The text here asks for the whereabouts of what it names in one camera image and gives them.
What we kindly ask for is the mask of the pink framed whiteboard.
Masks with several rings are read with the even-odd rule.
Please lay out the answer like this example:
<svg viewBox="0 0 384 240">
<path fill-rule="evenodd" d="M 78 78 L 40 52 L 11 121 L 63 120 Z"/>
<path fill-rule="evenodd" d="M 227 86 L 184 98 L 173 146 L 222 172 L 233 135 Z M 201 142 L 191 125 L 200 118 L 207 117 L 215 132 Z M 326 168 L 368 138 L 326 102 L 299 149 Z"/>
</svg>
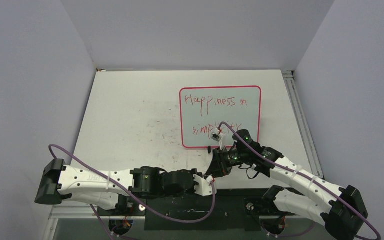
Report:
<svg viewBox="0 0 384 240">
<path fill-rule="evenodd" d="M 217 147 L 211 135 L 218 132 L 226 135 L 224 142 L 230 147 L 230 129 L 248 130 L 254 141 L 260 139 L 262 89 L 257 85 L 184 87 L 179 106 L 185 148 Z"/>
</svg>

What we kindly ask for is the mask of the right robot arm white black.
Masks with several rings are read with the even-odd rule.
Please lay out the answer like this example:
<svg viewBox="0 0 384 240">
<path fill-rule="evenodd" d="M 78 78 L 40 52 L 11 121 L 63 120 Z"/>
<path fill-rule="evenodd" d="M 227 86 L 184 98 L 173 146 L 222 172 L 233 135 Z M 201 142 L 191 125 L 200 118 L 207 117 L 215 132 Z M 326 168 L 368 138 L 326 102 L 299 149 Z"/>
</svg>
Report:
<svg viewBox="0 0 384 240">
<path fill-rule="evenodd" d="M 273 185 L 262 197 L 269 214 L 291 213 L 322 225 L 336 240 L 354 240 L 368 217 L 360 191 L 330 183 L 304 170 L 281 152 L 255 142 L 248 130 L 234 133 L 233 145 L 227 149 L 225 135 L 219 131 L 210 137 L 219 143 L 212 151 L 206 174 L 221 178 L 235 166 L 247 165 L 257 174 L 280 181 L 294 191 Z"/>
</svg>

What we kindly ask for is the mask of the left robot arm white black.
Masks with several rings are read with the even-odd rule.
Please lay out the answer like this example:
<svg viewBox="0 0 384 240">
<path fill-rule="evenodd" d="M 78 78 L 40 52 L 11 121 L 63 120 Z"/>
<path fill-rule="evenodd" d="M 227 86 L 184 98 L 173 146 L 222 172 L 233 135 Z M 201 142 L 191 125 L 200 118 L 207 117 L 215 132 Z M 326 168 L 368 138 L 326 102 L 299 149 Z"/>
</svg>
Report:
<svg viewBox="0 0 384 240">
<path fill-rule="evenodd" d="M 206 197 L 213 194 L 213 188 L 196 169 L 167 172 L 159 167 L 143 166 L 95 173 L 57 158 L 44 168 L 34 201 L 40 205 L 81 202 L 121 216 L 129 210 L 128 197 L 144 201 L 184 194 Z"/>
</svg>

